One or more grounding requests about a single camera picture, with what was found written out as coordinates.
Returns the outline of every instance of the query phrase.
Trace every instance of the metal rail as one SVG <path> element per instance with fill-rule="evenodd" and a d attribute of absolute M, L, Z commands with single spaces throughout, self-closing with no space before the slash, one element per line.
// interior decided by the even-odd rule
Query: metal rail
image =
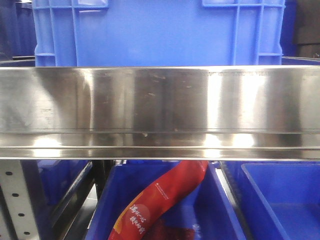
<path fill-rule="evenodd" d="M 0 69 L 2 159 L 320 158 L 320 67 Z"/>

